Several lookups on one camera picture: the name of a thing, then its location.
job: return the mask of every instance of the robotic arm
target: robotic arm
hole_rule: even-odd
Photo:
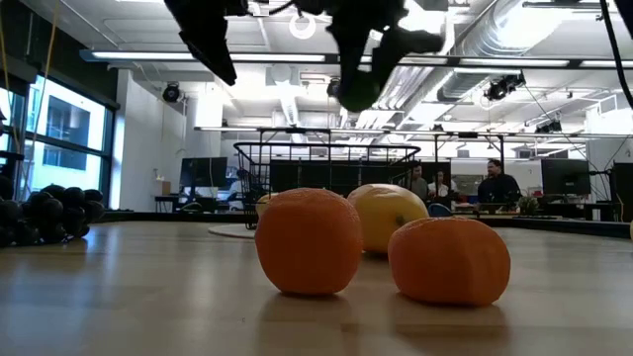
[[[447,0],[436,10],[448,9]],[[225,16],[247,16],[246,0],[165,0],[180,26],[180,37],[192,54],[226,84],[237,75],[226,46]],[[332,17],[327,31],[338,44],[341,78],[335,92],[340,104],[352,112],[369,109],[387,84],[400,60],[411,52],[440,51],[444,39],[426,31],[409,32],[398,27],[407,15],[405,0],[291,0],[300,12]],[[370,31],[383,33],[372,56],[372,70],[358,69]]]

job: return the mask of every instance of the wire basket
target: wire basket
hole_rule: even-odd
[[[238,142],[246,227],[257,228],[257,203],[267,194],[295,188],[328,189],[347,197],[364,184],[407,185],[420,149],[410,145],[363,145],[331,142],[330,130],[261,129],[259,142]],[[321,143],[271,142],[277,133],[315,134]],[[264,134],[272,133],[264,140]]]

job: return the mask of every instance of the wooden table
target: wooden table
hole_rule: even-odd
[[[93,227],[86,242],[0,250],[0,355],[631,355],[633,243],[500,229],[494,306],[427,307],[365,258],[329,299],[281,296],[252,241],[206,223]]]

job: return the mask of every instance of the computer monitor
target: computer monitor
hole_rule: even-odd
[[[180,185],[184,187],[222,187],[226,185],[226,157],[183,158]]]
[[[545,195],[591,194],[589,164],[585,160],[543,159],[541,174]]]

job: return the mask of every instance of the blue chair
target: blue chair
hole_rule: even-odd
[[[451,213],[450,209],[444,207],[441,204],[437,204],[437,203],[433,203],[433,204],[428,206],[428,214],[432,218],[447,218],[447,217],[452,217],[453,216],[453,213]]]

